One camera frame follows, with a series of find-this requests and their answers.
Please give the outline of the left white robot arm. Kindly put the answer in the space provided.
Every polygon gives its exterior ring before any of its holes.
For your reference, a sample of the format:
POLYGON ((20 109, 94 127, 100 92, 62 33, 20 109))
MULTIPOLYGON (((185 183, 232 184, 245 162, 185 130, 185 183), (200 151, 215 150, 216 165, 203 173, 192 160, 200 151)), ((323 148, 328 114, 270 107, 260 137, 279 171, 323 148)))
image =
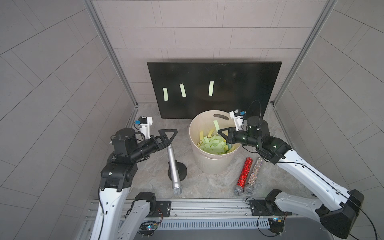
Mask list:
POLYGON ((155 194, 141 192, 135 198, 123 225, 119 226, 123 206, 138 170, 137 163, 146 160, 150 154, 163 149, 168 151, 173 191, 175 194, 182 192, 172 147, 177 133, 176 129, 161 129, 158 136, 151 135, 140 141, 136 138, 135 129, 124 128, 111 137, 115 150, 101 171, 99 207, 91 234, 92 240, 132 240, 143 220, 156 212, 155 194))

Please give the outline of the green sticky note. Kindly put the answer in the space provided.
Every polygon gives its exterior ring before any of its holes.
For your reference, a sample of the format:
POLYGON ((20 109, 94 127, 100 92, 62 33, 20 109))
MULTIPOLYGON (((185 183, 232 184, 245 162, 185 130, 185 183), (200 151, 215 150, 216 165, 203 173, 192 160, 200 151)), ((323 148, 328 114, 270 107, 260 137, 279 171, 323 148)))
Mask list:
POLYGON ((186 90, 185 90, 185 86, 184 84, 180 84, 180 89, 181 89, 181 94, 182 94, 182 97, 185 98, 187 95, 186 95, 186 90))
POLYGON ((210 81, 208 96, 213 96, 213 91, 214 91, 214 81, 210 81))
POLYGON ((163 94, 164 94, 164 101, 167 102, 169 100, 167 88, 163 88, 163 94))
POLYGON ((214 120, 213 123, 214 123, 214 125, 215 125, 216 130, 218 131, 218 130, 220 129, 220 126, 219 126, 218 121, 217 121, 217 120, 214 120))

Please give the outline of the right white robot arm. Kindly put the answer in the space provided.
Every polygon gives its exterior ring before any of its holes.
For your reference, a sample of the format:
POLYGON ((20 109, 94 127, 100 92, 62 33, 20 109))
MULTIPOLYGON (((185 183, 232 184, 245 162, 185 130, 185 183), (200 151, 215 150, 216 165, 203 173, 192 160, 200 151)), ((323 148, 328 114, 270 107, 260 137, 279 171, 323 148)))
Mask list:
POLYGON ((319 222, 332 235, 347 239, 350 231, 362 212, 364 196, 358 190, 347 190, 334 183, 313 168, 283 140, 270 136, 268 123, 258 116, 247 119, 247 127, 242 129, 244 115, 231 116, 234 121, 213 111, 196 116, 189 127, 197 166, 206 173, 219 173, 226 166, 221 155, 209 154, 198 147, 206 135, 224 138, 230 150, 250 146, 267 163, 272 163, 293 175, 315 194, 315 198, 302 198, 273 189, 264 201, 250 202, 252 209, 264 211, 269 216, 295 213, 319 222))

